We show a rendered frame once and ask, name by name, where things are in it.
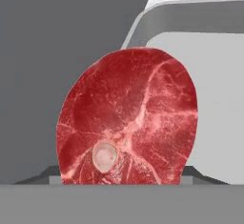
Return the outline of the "raw red steak with bone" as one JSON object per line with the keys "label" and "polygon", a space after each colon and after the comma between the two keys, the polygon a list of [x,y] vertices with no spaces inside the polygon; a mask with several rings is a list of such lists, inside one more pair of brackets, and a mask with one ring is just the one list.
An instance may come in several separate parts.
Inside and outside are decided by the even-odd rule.
{"label": "raw red steak with bone", "polygon": [[166,52],[107,54],[75,82],[56,126],[65,184],[177,184],[195,141],[196,91]]}

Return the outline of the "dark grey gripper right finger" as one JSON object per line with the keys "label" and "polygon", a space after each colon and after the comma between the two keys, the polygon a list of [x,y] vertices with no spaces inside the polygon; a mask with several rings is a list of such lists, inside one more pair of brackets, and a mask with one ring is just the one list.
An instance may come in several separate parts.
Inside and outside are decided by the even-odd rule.
{"label": "dark grey gripper right finger", "polygon": [[203,175],[193,166],[186,166],[180,183],[183,185],[225,185],[225,182]]}

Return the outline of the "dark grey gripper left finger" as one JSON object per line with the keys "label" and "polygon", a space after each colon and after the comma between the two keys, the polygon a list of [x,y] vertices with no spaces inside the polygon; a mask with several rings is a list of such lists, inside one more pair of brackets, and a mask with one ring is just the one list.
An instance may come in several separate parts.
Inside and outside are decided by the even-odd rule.
{"label": "dark grey gripper left finger", "polygon": [[58,166],[49,166],[39,175],[16,182],[16,185],[53,185],[61,183]]}

